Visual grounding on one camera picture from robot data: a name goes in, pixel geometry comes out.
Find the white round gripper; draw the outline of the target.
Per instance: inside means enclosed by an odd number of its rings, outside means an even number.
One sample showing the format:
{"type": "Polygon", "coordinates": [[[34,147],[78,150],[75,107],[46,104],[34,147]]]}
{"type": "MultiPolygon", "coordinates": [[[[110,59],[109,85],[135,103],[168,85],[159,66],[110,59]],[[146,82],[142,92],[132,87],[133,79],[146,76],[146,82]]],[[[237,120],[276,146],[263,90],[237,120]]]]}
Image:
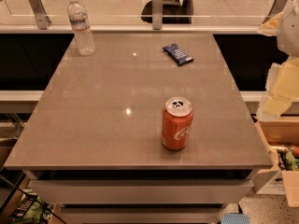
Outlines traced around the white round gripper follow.
{"type": "MultiPolygon", "coordinates": [[[[290,56],[299,56],[299,0],[285,7],[257,31],[260,35],[277,36],[278,49],[290,56]]],[[[280,117],[299,97],[299,58],[283,64],[273,63],[268,71],[257,120],[272,121],[280,117]]]]}

